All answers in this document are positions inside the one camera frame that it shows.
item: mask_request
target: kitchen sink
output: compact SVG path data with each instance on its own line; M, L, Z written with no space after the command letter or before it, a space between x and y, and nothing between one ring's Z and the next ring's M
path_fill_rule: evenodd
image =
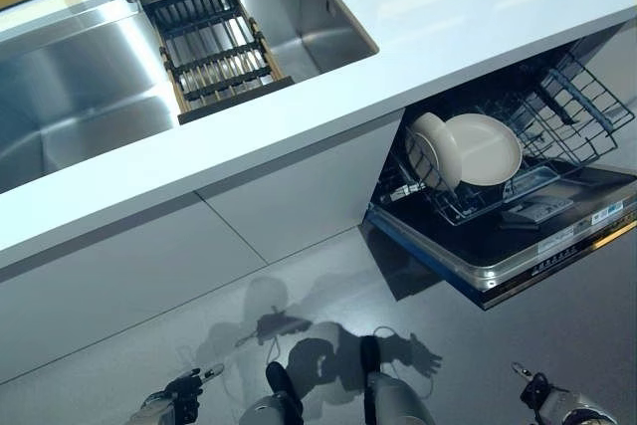
M377 49L340 0L241 0L295 83ZM105 1L0 44L0 193L179 127L138 1Z

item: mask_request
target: dishwasher label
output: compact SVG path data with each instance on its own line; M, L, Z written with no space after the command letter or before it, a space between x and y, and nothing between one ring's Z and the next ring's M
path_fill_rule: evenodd
M541 243L537 243L537 253L541 254L544 251L548 251L553 246L557 246L559 243L563 243L564 241L572 238L574 232L574 226L569 226L568 228L553 234L550 238L544 239Z
M603 221L608 216L612 216L613 214L618 213L622 209L624 209L624 202L617 201L616 203L611 204L607 208L601 209L597 211L595 214L593 214L593 217L590 218L590 225L594 226L599 221Z

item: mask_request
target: dishwasher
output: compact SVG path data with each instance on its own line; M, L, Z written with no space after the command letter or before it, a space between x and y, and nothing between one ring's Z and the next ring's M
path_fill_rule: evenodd
M595 162L635 114L586 68L620 27L408 106L366 220L484 310L634 228L637 172ZM498 185L434 187L436 165L413 166L427 152L414 152L410 125L425 112L500 121L520 169Z

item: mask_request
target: dish drying rack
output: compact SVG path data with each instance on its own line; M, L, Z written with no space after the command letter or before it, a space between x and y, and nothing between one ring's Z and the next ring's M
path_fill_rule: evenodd
M635 115L570 52L559 57L561 60L554 65L547 60L554 55L534 57L440 94L431 102L424 101L418 108L418 115L432 110L449 119L473 112L504 123L523 148L522 165L513 178L496 186L461 182L455 189L450 188L406 126L416 115L403 119L374 192L377 200L387 204L419 193L449 223L459 225L537 191L616 149L613 133ZM428 165L422 178L408 159L414 153Z
M179 104L179 123L287 87L241 0L140 0Z

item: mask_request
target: sink drainer rack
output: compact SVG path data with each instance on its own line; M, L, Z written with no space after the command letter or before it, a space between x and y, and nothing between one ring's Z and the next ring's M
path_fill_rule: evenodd
M173 82L179 123L293 83L241 0L140 0Z

